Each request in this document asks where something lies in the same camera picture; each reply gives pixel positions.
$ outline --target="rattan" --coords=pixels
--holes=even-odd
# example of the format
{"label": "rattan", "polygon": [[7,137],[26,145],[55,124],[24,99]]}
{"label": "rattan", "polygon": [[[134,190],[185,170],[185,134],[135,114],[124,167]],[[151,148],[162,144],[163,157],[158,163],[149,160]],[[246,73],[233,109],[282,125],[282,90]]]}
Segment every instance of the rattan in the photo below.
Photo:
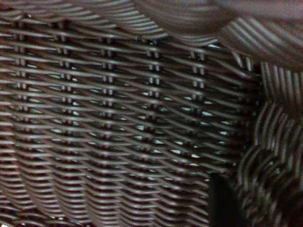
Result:
{"label": "rattan", "polygon": [[216,173],[299,225],[302,18],[272,6],[2,1],[0,223],[208,227]]}

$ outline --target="wicker weave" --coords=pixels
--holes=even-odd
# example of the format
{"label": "wicker weave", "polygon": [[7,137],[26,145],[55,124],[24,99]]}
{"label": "wicker weave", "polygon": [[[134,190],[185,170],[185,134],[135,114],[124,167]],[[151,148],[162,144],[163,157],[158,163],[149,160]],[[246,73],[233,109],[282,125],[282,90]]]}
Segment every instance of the wicker weave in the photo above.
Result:
{"label": "wicker weave", "polygon": [[1,2],[0,222],[208,227],[217,173],[297,225],[301,18],[215,2]]}

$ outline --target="wicker seat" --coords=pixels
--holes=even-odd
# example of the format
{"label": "wicker seat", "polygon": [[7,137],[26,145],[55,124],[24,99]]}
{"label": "wicker seat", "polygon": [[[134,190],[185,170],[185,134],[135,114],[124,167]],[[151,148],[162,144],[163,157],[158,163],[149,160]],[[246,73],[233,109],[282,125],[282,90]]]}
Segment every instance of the wicker seat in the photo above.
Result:
{"label": "wicker seat", "polygon": [[218,174],[252,227],[299,226],[302,21],[287,15],[2,1],[0,223],[208,227]]}

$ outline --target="woven wicker surface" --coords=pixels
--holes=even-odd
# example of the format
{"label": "woven wicker surface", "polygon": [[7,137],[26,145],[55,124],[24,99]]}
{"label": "woven wicker surface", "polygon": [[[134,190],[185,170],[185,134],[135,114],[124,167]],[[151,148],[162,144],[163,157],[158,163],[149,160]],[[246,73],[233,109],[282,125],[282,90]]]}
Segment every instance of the woven wicker surface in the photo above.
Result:
{"label": "woven wicker surface", "polygon": [[3,223],[208,227],[218,173],[251,226],[296,224],[300,4],[215,2],[1,2]]}

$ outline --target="dark object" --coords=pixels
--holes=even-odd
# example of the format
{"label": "dark object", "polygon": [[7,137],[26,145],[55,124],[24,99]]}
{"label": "dark object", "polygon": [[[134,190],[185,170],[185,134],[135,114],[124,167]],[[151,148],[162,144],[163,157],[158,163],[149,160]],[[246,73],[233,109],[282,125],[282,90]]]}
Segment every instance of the dark object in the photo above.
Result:
{"label": "dark object", "polygon": [[233,185],[218,174],[210,179],[211,227],[245,227],[245,220],[238,205]]}

